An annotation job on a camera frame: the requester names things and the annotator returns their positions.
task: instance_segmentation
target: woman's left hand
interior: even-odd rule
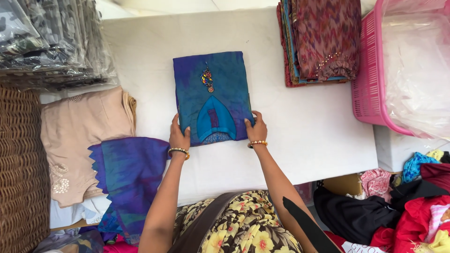
[[[180,126],[178,125],[178,113],[172,120],[169,143],[171,148],[182,148],[186,151],[191,146],[191,127],[188,126],[186,128],[184,135],[181,133]]]

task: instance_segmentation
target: blue silk fabric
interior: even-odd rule
[[[213,92],[202,83],[207,67]],[[183,133],[191,127],[191,146],[248,139],[244,119],[255,122],[242,52],[174,58],[173,68],[180,126]]]

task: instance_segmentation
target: table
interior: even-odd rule
[[[242,51],[252,109],[263,113],[269,151],[293,184],[378,167],[372,125],[355,119],[350,83],[286,88],[275,7],[109,19],[103,31],[124,90],[135,97],[138,136],[169,139],[176,114],[173,58]],[[267,189],[247,140],[195,147],[179,204]]]

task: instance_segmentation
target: beaded pendant embellishment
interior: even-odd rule
[[[208,91],[209,92],[213,92],[214,91],[214,88],[212,87],[211,76],[212,75],[211,75],[211,72],[209,71],[208,63],[206,63],[206,69],[205,69],[205,71],[203,71],[203,74],[202,74],[201,78],[202,78],[202,83],[204,85],[206,85],[206,87],[208,87]]]

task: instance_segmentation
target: pink fabric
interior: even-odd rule
[[[125,242],[123,236],[117,235],[115,244],[107,244],[103,247],[103,253],[138,253],[138,247]]]
[[[383,197],[389,191],[390,178],[391,174],[382,168],[364,172],[361,176],[361,184],[367,197],[373,195]]]
[[[431,206],[430,210],[431,210],[431,220],[430,220],[430,225],[428,227],[428,235],[425,238],[425,242],[426,243],[430,243],[432,239],[434,239],[434,236],[437,233],[437,229],[439,228],[439,226],[442,224],[441,223],[441,218],[442,215],[444,215],[444,213],[450,208],[450,204],[448,205],[434,205]]]

